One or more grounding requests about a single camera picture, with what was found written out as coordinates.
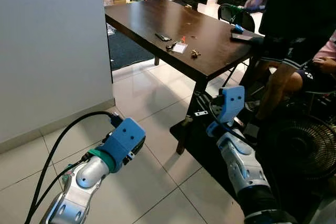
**white paper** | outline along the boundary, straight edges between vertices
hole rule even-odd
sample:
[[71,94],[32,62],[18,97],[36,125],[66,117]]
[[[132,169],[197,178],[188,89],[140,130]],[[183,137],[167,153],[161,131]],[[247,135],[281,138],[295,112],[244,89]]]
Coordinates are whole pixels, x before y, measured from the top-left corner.
[[173,48],[174,52],[179,52],[181,54],[184,53],[185,49],[187,48],[188,44],[184,44],[184,43],[176,43],[176,45]]

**black shirt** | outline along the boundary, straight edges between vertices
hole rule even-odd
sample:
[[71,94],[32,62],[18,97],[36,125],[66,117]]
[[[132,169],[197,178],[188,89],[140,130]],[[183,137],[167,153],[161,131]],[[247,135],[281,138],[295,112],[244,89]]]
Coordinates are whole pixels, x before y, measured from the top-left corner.
[[336,0],[267,0],[260,33],[274,37],[329,38],[336,29]]

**black fan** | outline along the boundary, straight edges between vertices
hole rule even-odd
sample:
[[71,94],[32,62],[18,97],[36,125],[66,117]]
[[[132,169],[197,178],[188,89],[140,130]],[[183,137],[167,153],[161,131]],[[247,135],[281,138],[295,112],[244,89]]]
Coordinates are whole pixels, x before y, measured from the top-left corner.
[[260,129],[260,150],[277,170],[316,180],[336,172],[336,133],[308,115],[277,117]]

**robotic arm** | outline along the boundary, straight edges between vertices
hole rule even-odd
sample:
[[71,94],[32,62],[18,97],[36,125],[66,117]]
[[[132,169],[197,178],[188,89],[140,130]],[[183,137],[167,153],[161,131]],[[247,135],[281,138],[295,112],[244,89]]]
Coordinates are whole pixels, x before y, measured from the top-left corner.
[[84,223],[90,201],[104,178],[134,159],[143,146],[145,131],[131,118],[117,118],[113,123],[116,129],[102,145],[88,152],[89,161],[67,175],[64,192],[53,200],[40,224]]
[[[209,103],[211,114],[216,116],[214,111],[218,114],[206,130],[209,136],[213,137],[223,125],[226,129],[232,126],[235,116],[244,107],[244,93],[242,86],[223,88],[219,97],[221,105],[212,106]],[[245,141],[239,129],[224,133],[217,141],[238,203],[244,212],[245,224],[296,224],[291,215],[279,209],[255,151]]]

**hand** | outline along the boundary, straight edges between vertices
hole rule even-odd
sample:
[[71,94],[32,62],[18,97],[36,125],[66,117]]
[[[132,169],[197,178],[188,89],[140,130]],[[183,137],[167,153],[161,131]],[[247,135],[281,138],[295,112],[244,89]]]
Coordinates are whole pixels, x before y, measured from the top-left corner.
[[318,59],[313,60],[313,62],[322,73],[336,73],[336,61],[334,59],[329,57],[319,57]]
[[263,0],[248,0],[246,1],[244,8],[255,10],[261,5],[262,2]]

